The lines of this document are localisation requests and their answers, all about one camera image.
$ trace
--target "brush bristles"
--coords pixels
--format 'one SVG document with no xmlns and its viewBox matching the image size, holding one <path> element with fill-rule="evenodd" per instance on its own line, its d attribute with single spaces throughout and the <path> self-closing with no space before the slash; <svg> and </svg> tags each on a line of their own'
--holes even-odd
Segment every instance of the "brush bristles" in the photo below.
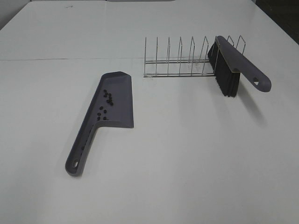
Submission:
<svg viewBox="0 0 299 224">
<path fill-rule="evenodd" d="M 235 97 L 237 95 L 240 73 L 233 73 L 229 69 L 222 53 L 218 51 L 216 43 L 213 44 L 207 54 L 214 70 L 216 81 L 224 96 Z"/>
</svg>

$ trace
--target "table surface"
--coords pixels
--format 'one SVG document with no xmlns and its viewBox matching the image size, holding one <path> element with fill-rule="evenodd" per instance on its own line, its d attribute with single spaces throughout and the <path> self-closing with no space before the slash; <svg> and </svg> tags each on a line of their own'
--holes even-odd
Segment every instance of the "table surface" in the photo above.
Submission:
<svg viewBox="0 0 299 224">
<path fill-rule="evenodd" d="M 213 77 L 143 78 L 145 36 L 215 34 L 244 36 L 271 92 L 244 77 L 236 98 Z M 299 222 L 298 59 L 249 0 L 29 3 L 0 31 L 0 222 Z M 99 129 L 71 177 L 98 81 L 118 70 L 132 76 L 135 127 Z"/>
</svg>

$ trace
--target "dish rack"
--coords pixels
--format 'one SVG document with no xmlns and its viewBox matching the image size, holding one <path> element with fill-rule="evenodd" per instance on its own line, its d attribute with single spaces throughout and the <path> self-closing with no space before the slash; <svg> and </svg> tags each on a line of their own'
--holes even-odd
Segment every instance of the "dish rack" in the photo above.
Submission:
<svg viewBox="0 0 299 224">
<path fill-rule="evenodd" d="M 236 49 L 238 49 L 240 40 L 243 42 L 242 55 L 245 50 L 246 42 L 240 35 L 235 46 L 235 42 L 229 35 L 227 41 L 229 41 Z M 179 38 L 178 44 L 178 56 L 170 57 L 171 44 L 170 37 L 168 37 L 167 53 L 166 57 L 159 57 L 158 59 L 158 37 L 156 44 L 156 57 L 147 58 L 147 38 L 145 38 L 144 45 L 144 77 L 210 77 L 214 76 L 213 68 L 207 57 L 209 51 L 209 42 L 207 37 L 204 37 L 202 47 L 199 56 L 195 55 L 194 38 L 191 38 L 191 44 L 189 47 L 189 56 L 182 56 L 183 41 L 182 37 Z"/>
</svg>

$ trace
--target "hanging hole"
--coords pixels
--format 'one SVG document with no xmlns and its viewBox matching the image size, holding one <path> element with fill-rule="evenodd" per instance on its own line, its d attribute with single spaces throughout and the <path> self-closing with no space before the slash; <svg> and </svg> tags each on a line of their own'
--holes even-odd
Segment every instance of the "hanging hole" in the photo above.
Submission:
<svg viewBox="0 0 299 224">
<path fill-rule="evenodd" d="M 73 168 L 76 168 L 79 164 L 79 160 L 75 160 L 74 163 L 73 163 Z"/>
<path fill-rule="evenodd" d="M 254 82 L 255 85 L 258 85 L 258 83 L 259 83 L 257 78 L 253 78 L 253 82 Z"/>
</svg>

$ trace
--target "gray brush handle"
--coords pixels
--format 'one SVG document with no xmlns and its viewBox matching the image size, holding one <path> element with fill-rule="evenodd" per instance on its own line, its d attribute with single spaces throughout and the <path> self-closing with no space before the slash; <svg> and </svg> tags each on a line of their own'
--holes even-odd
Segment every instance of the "gray brush handle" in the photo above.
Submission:
<svg viewBox="0 0 299 224">
<path fill-rule="evenodd" d="M 242 73 L 259 91 L 270 91 L 270 79 L 234 48 L 223 36 L 217 36 L 216 43 L 232 72 Z"/>
</svg>

